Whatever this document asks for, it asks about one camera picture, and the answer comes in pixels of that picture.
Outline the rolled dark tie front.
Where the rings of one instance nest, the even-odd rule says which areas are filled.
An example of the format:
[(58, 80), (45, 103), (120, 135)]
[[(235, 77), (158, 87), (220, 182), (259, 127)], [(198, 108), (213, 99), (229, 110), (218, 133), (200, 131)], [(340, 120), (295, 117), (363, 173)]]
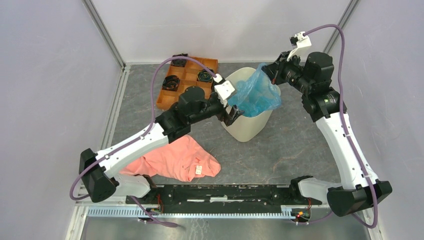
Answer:
[(162, 90), (176, 92), (180, 85), (180, 78), (177, 75), (168, 75), (162, 82)]

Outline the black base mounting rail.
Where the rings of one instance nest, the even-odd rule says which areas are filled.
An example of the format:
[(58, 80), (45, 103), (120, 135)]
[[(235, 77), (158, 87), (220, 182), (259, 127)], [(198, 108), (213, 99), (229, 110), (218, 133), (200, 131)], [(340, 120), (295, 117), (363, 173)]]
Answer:
[(164, 214), (272, 214), (280, 213), (282, 206), (322, 204), (295, 193), (289, 185), (277, 184), (165, 184), (137, 201), (143, 206), (162, 207)]

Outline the blue plastic trash bag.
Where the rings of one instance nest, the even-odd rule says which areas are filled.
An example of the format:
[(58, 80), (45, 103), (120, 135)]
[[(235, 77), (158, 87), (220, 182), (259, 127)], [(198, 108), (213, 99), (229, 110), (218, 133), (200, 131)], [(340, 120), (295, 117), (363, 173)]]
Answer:
[(253, 73), (236, 76), (231, 80), (236, 94), (228, 100), (228, 104), (237, 106), (245, 117), (256, 117), (282, 105), (280, 88), (272, 84), (268, 75), (262, 70), (266, 65), (260, 63)]

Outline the cream plastic trash bin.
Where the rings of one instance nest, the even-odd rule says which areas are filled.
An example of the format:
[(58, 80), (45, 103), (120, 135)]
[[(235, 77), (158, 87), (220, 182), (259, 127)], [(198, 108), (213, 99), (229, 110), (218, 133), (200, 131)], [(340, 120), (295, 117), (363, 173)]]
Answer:
[[(230, 74), (226, 79), (231, 82), (235, 77), (246, 77), (256, 70), (252, 67), (243, 67)], [(223, 128), (237, 141), (248, 142), (255, 137), (268, 122), (273, 110), (267, 110), (255, 117), (240, 116), (232, 125)]]

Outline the left aluminium corner post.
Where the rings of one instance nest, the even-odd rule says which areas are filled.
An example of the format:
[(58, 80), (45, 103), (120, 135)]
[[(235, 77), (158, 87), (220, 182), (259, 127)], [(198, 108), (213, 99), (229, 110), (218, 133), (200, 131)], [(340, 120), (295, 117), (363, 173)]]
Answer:
[(112, 53), (115, 61), (118, 63), (118, 65), (124, 69), (126, 67), (126, 63), (121, 56), (116, 44), (114, 43), (112, 36), (110, 35), (109, 31), (107, 30), (107, 27), (102, 20), (98, 10), (96, 9), (94, 2), (92, 0), (82, 0), (82, 3), (84, 4), (85, 8), (87, 9), (91, 19), (93, 20), (95, 26), (97, 27), (98, 31), (100, 32), (100, 35), (104, 39), (107, 47), (109, 48), (110, 52)]

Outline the right aluminium corner post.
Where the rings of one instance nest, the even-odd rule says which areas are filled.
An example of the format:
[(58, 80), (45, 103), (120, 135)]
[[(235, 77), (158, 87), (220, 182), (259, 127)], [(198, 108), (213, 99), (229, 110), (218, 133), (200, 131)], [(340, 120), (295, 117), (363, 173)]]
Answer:
[[(349, 23), (351, 17), (353, 16), (354, 12), (356, 11), (358, 5), (361, 3), (361, 0), (350, 0), (342, 13), (337, 25), (344, 30), (347, 24)], [(330, 55), (332, 49), (334, 48), (335, 44), (340, 38), (340, 32), (333, 27), (333, 31), (330, 35), (330, 38), (328, 39), (323, 52)]]

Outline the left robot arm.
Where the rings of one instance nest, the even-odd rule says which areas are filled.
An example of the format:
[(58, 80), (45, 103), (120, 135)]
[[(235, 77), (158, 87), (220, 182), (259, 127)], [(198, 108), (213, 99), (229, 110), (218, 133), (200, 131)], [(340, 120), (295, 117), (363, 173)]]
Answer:
[(117, 179), (121, 169), (141, 156), (187, 135), (195, 123), (216, 116), (230, 126), (242, 115), (236, 105), (230, 111), (226, 110), (228, 99), (236, 92), (232, 86), (216, 85), (206, 99), (202, 88), (188, 87), (179, 95), (177, 102), (140, 132), (98, 152), (91, 148), (83, 150), (77, 180), (82, 181), (87, 194), (73, 196), (72, 199), (79, 201), (90, 198), (93, 203), (108, 199), (121, 186)]

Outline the rolled dark tie right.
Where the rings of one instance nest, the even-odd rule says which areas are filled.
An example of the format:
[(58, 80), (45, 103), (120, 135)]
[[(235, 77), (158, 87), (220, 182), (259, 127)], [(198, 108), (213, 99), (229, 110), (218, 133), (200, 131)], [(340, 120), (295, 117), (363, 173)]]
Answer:
[(197, 81), (202, 83), (211, 83), (213, 81), (213, 76), (205, 69), (202, 69), (197, 73)]

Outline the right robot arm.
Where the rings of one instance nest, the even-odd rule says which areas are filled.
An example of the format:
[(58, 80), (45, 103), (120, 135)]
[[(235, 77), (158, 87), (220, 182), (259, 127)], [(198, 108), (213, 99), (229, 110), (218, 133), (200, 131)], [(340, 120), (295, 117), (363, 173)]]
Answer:
[(290, 182), (289, 199), (302, 204), (312, 198), (328, 204), (339, 217), (366, 209), (375, 210), (393, 191), (365, 159), (351, 129), (347, 107), (332, 86), (333, 59), (326, 53), (312, 52), (304, 65), (298, 56), (282, 52), (261, 70), (274, 85), (289, 84), (301, 93), (301, 102), (326, 140), (340, 174), (340, 183), (306, 175)]

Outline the orange wooden divided tray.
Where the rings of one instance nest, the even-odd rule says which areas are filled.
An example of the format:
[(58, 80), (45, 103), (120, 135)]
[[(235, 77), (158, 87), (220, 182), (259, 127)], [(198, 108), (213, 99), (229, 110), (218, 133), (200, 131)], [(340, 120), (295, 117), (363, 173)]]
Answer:
[(203, 89), (205, 98), (208, 99), (212, 92), (213, 81), (211, 83), (197, 81), (198, 72), (201, 70), (204, 70), (201, 66), (188, 60), (185, 67), (171, 66), (170, 63), (165, 77), (169, 75), (178, 76), (180, 78), (179, 87), (177, 91), (162, 90), (162, 84), (165, 79), (165, 77), (163, 77), (161, 79), (161, 90), (156, 100), (156, 107), (160, 110), (168, 110), (171, 105), (179, 99), (179, 95), (192, 86)]

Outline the aluminium corner post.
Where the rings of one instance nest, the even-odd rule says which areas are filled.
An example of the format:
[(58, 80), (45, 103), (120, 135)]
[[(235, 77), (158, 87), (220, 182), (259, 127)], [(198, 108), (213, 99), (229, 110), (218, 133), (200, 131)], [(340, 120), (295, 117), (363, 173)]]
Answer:
[[(344, 30), (347, 24), (349, 23), (351, 17), (353, 16), (354, 12), (356, 11), (358, 5), (361, 3), (361, 0), (350, 0), (342, 13), (337, 25)], [(334, 48), (335, 44), (340, 38), (340, 32), (333, 27), (333, 31), (330, 35), (330, 38), (328, 39), (323, 52), (330, 55), (332, 49)]]
[(96, 9), (94, 2), (92, 0), (82, 0), (82, 3), (84, 4), (85, 8), (87, 9), (91, 19), (93, 20), (95, 26), (97, 27), (98, 31), (100, 32), (100, 35), (104, 39), (107, 47), (109, 48), (110, 52), (112, 53), (115, 61), (118, 63), (118, 65), (124, 69), (126, 67), (126, 63), (121, 56), (116, 44), (114, 43), (112, 36), (110, 35), (109, 31), (107, 30), (107, 27), (102, 20), (98, 10)]

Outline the pink cloth shirt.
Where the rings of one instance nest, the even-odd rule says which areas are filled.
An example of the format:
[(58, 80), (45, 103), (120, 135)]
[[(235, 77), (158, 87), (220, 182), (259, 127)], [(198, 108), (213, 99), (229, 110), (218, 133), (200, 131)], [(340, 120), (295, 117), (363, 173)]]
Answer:
[(137, 158), (119, 173), (128, 176), (159, 175), (191, 182), (194, 178), (215, 177), (220, 171), (221, 165), (216, 158), (194, 138), (185, 135)]

